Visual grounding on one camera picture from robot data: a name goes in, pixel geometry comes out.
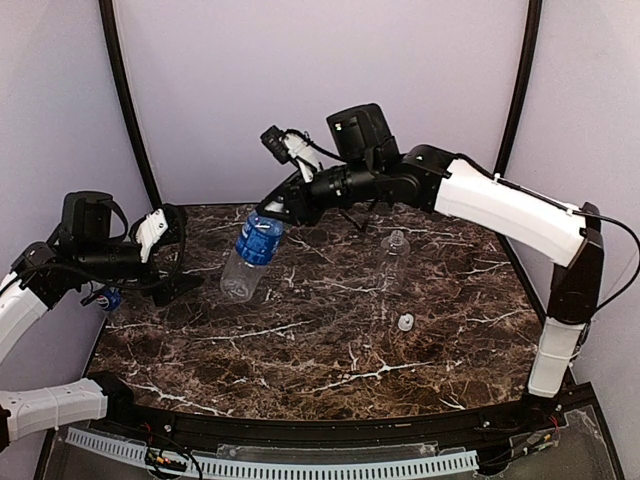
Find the blue label water bottle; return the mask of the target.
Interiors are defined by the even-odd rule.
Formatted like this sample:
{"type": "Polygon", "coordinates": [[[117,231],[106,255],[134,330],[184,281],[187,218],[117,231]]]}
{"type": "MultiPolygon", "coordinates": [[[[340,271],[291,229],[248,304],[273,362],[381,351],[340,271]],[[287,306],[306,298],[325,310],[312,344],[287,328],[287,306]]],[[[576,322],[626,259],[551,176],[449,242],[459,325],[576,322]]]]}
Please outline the blue label water bottle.
{"type": "Polygon", "coordinates": [[[252,211],[229,254],[220,279],[221,292],[233,303],[249,301],[271,263],[285,232],[284,224],[252,211]]]}

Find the clear plastic bottle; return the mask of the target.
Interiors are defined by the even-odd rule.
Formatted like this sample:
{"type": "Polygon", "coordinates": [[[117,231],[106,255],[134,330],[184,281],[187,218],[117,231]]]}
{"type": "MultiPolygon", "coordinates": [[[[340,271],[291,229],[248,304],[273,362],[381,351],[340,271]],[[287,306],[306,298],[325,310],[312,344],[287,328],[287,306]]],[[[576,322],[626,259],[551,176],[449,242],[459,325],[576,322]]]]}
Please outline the clear plastic bottle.
{"type": "Polygon", "coordinates": [[[410,243],[401,230],[393,230],[380,244],[376,270],[376,287],[384,293],[402,289],[410,243]]]}

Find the white pump bottle cap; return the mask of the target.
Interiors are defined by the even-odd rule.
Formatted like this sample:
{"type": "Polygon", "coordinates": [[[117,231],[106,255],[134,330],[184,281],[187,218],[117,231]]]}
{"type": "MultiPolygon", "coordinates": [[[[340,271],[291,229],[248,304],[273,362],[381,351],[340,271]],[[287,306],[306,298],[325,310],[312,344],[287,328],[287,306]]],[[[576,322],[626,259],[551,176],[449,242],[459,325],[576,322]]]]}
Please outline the white pump bottle cap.
{"type": "Polygon", "coordinates": [[[415,323],[415,317],[410,313],[402,314],[397,321],[397,327],[402,332],[409,332],[412,330],[415,323]]]}

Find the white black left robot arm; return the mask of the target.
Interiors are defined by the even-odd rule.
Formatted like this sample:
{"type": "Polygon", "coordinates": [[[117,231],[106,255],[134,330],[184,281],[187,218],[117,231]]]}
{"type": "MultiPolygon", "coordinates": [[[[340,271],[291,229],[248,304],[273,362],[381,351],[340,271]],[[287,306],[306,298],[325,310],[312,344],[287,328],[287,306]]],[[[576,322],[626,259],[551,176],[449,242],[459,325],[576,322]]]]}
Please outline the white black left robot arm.
{"type": "MultiPolygon", "coordinates": [[[[138,291],[166,306],[203,280],[182,270],[185,212],[163,204],[112,235],[112,219],[125,220],[112,195],[78,191],[65,196],[60,223],[44,242],[29,245],[1,282],[1,354],[70,291],[99,285],[88,302],[138,291]]],[[[85,420],[132,417],[132,390],[115,375],[99,372],[78,381],[1,394],[1,446],[35,432],[85,420]]]]}

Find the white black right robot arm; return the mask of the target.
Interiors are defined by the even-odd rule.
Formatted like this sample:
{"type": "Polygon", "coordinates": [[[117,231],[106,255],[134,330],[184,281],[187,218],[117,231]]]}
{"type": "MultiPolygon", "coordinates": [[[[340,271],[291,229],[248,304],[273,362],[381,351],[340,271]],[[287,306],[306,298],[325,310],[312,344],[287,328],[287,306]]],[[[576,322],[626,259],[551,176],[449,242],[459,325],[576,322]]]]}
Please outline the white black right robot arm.
{"type": "Polygon", "coordinates": [[[297,170],[257,207],[261,216],[313,226],[332,208],[383,201],[460,218],[523,243],[554,264],[546,319],[527,391],[552,398],[597,309],[604,267],[598,209],[547,198],[490,174],[469,157],[421,144],[400,152],[375,103],[327,119],[337,165],[324,169],[322,149],[296,130],[269,127],[263,146],[297,170]]]}

